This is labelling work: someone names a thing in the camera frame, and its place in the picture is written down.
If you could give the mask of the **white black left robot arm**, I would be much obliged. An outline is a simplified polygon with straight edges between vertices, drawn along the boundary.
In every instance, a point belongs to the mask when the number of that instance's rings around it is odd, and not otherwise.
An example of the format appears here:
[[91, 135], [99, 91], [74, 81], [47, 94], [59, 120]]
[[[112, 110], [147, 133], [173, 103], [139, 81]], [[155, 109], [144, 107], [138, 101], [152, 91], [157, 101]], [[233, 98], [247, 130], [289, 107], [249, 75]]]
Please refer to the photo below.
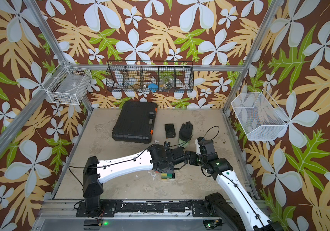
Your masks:
[[90, 157], [83, 168], [83, 215], [93, 217], [103, 212], [100, 196], [104, 192], [104, 183], [138, 171], [154, 170], [172, 174], [181, 169], [176, 165], [185, 166], [187, 163], [188, 158], [182, 146], [171, 147], [158, 143], [139, 153], [118, 159], [98, 160], [96, 156]]

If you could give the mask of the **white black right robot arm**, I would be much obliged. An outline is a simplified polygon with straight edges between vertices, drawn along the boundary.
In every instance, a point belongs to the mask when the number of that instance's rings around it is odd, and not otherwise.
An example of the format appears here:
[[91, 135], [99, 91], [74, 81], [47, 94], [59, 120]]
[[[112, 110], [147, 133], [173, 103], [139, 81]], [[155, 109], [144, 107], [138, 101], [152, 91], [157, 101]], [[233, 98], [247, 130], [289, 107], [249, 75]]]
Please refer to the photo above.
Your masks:
[[233, 231], [282, 231], [254, 202], [242, 186], [233, 167], [225, 158], [219, 158], [213, 140], [199, 137], [196, 152], [190, 153], [189, 164], [200, 166], [205, 177], [213, 178], [226, 192], [232, 208], [220, 193], [205, 197], [205, 206], [211, 216], [218, 216]]

